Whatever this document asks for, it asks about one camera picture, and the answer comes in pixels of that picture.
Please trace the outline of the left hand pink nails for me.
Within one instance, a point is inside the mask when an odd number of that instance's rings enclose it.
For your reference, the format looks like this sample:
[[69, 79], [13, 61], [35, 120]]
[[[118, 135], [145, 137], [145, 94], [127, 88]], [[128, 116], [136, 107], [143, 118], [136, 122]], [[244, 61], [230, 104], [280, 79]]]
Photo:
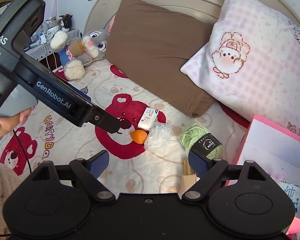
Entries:
[[28, 108], [13, 117], [0, 118], [0, 139], [12, 132], [18, 125], [24, 124], [31, 114], [31, 111], [32, 109]]

